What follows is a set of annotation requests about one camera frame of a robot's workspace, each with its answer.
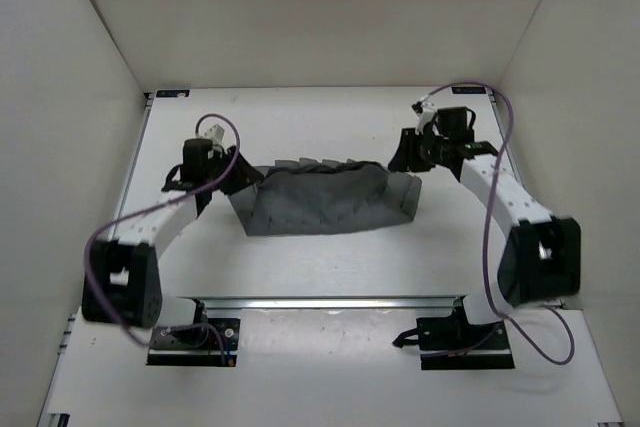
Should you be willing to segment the grey pleated skirt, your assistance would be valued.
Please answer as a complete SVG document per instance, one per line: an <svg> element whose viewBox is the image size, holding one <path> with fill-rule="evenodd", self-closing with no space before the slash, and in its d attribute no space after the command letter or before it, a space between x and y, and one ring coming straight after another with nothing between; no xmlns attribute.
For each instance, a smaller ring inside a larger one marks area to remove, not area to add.
<svg viewBox="0 0 640 427"><path fill-rule="evenodd" d="M262 182L229 197L253 237L339 235L413 222L422 180L372 161L311 158L259 166Z"/></svg>

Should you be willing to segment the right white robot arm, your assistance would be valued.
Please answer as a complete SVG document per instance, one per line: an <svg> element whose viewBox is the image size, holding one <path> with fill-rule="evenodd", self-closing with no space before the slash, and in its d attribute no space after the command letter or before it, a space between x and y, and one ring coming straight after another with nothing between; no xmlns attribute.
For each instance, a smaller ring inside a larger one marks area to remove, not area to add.
<svg viewBox="0 0 640 427"><path fill-rule="evenodd" d="M448 323L449 338L471 347L517 307L576 295L581 286L581 228L538 203L500 166L499 151L475 138L475 113L467 107L434 109L413 105L414 128L401 133L389 168L396 172L449 170L485 206L486 223L496 224L506 244L495 272L483 270L481 293L461 300L462 313Z"/></svg>

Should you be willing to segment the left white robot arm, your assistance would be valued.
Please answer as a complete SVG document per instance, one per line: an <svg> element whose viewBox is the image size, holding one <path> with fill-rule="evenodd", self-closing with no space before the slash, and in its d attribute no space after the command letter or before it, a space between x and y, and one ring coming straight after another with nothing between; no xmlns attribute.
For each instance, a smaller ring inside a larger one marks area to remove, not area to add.
<svg viewBox="0 0 640 427"><path fill-rule="evenodd" d="M85 248L81 312L85 320L150 329L165 306L159 260L176 237L219 191L226 196L254 187L264 174L235 146L208 138L184 142L182 162L167 173L158 201L111 240L94 234Z"/></svg>

